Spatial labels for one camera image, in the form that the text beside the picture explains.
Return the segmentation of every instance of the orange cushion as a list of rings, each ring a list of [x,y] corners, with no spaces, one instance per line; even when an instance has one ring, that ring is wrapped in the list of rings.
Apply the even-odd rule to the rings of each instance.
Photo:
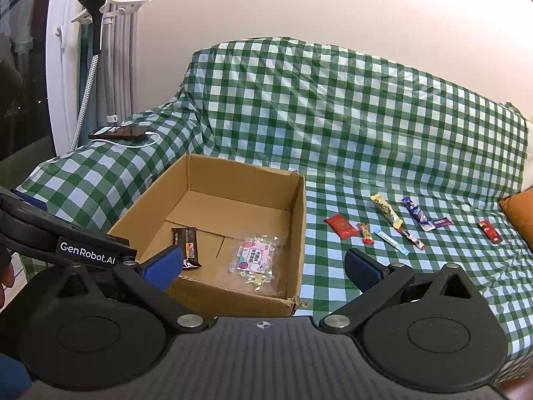
[[[533,188],[500,200],[499,205],[510,223],[533,248]]]

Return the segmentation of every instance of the phone screen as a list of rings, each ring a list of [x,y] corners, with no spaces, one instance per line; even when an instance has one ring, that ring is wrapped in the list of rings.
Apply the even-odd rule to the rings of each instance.
[[[143,135],[148,130],[145,126],[104,126],[103,128],[98,129],[91,137],[138,137]]]

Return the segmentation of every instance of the white cable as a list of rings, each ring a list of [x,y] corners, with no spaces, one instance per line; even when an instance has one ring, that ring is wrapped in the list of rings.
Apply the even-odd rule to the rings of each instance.
[[[85,112],[89,103],[89,96],[91,94],[94,76],[97,73],[98,56],[99,54],[93,55],[93,58],[91,60],[91,67],[89,68],[89,72],[87,73],[87,81],[85,82],[85,91],[83,92],[82,104],[79,107],[76,132],[74,133],[74,138],[72,139],[72,144],[70,145],[69,153],[74,152],[78,147],[79,133],[82,131],[83,119],[85,118]]]
[[[105,143],[110,143],[112,145],[115,145],[115,146],[118,146],[118,147],[123,147],[125,149],[142,149],[144,147],[148,147],[148,146],[151,146],[159,141],[161,141],[161,136],[155,132],[145,132],[146,135],[157,135],[157,138],[151,142],[151,143],[148,143],[148,144],[142,144],[140,146],[128,146],[128,145],[124,145],[124,144],[120,144],[120,143],[115,143],[114,141],[111,141],[111,140],[101,140],[101,139],[96,139],[96,140],[91,140],[91,141],[103,141]]]

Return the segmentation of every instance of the metal screw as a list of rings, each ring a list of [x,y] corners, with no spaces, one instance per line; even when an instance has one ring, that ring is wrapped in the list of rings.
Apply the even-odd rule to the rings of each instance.
[[[178,317],[178,325],[184,328],[197,328],[204,320],[197,314],[184,314]]]
[[[350,319],[342,314],[330,314],[326,316],[324,323],[330,328],[345,328],[350,324]]]

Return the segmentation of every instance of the gray curtain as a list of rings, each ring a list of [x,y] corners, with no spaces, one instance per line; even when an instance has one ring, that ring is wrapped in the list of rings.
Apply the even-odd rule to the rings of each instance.
[[[116,10],[109,5],[106,11]],[[103,49],[97,75],[97,123],[107,124],[107,116],[116,114],[124,121],[137,109],[135,76],[135,37],[137,13],[118,16],[103,28]]]

